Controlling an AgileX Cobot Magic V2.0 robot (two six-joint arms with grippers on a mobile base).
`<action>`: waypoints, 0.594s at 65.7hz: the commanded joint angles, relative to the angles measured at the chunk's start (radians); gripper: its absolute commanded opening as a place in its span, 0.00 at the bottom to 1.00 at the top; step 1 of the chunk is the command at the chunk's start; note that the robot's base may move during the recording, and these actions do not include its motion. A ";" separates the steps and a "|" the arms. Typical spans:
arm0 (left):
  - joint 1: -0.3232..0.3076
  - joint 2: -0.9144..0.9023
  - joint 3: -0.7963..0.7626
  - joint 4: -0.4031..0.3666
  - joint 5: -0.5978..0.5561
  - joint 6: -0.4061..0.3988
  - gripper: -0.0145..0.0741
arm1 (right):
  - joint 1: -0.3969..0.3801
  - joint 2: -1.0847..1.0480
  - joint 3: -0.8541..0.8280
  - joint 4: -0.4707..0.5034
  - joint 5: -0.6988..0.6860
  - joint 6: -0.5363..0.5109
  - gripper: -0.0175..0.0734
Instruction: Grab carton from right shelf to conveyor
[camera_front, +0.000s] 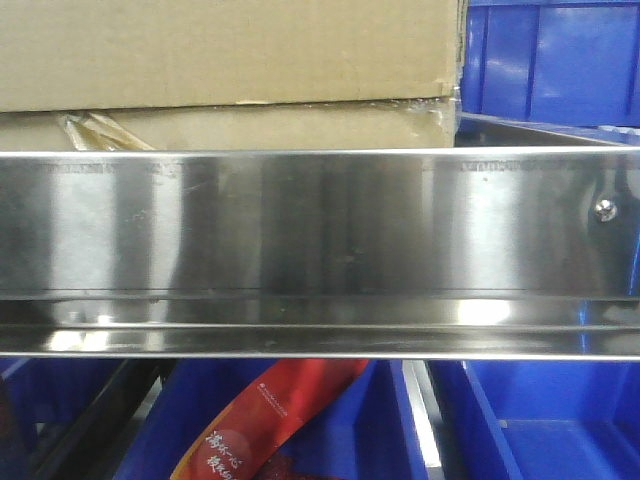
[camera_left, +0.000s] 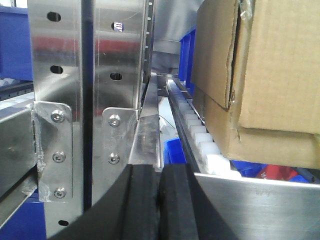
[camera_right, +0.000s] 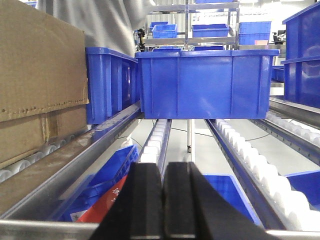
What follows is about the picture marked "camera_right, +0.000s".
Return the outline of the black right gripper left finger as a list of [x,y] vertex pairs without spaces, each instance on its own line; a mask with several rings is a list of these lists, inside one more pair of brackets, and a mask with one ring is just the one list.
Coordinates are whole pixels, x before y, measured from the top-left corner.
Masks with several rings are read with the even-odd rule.
[[162,240],[161,175],[154,163],[132,163],[115,203],[92,240]]

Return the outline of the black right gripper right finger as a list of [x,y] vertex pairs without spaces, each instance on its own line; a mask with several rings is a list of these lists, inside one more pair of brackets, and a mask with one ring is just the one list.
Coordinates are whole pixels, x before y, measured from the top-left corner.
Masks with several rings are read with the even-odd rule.
[[167,240],[275,239],[224,200],[194,163],[169,163],[163,190]]

